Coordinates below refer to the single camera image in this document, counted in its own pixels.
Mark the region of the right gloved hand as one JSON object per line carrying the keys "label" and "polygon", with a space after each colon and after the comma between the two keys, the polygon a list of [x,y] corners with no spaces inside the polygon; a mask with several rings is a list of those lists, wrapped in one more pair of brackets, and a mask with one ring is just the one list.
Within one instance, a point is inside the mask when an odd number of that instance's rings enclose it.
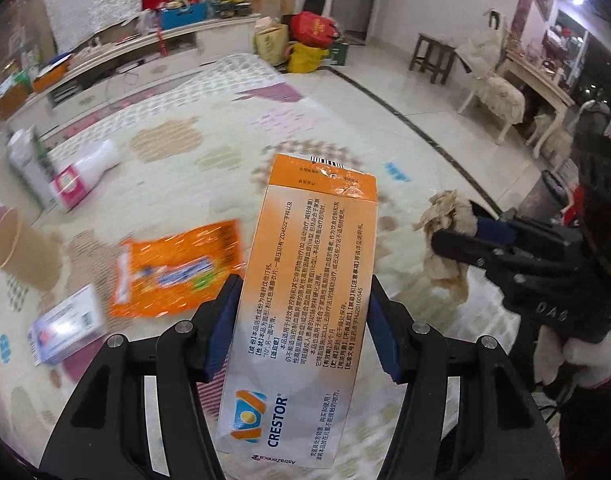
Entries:
{"label": "right gloved hand", "polygon": [[555,330],[541,326],[533,357],[534,381],[545,386],[557,377],[563,364],[575,366],[573,382],[586,389],[604,385],[611,379],[611,331],[599,344],[569,338],[564,344]]}

